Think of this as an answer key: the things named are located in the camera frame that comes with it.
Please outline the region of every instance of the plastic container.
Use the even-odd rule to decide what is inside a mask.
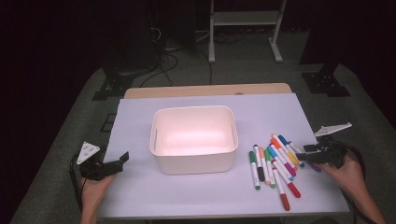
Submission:
[[[227,106],[166,108],[154,115],[149,148],[166,175],[228,171],[237,147]]]

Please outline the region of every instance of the teal marker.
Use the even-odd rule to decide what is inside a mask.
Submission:
[[[268,175],[270,176],[270,181],[271,181],[271,189],[276,188],[276,182],[274,178],[274,172],[272,172],[272,163],[271,163],[271,155],[268,149],[264,150],[264,155],[265,155],[265,162],[268,168]]]
[[[254,188],[260,189],[259,176],[257,175],[256,156],[253,151],[249,151],[251,172],[253,173]]]

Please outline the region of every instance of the white metal stand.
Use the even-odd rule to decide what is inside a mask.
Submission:
[[[282,0],[279,11],[235,11],[235,12],[215,12],[214,0],[210,5],[210,40],[209,40],[209,62],[215,62],[214,27],[221,25],[274,25],[275,31],[272,37],[268,38],[275,59],[281,63],[282,56],[276,45],[280,23],[287,0]]]

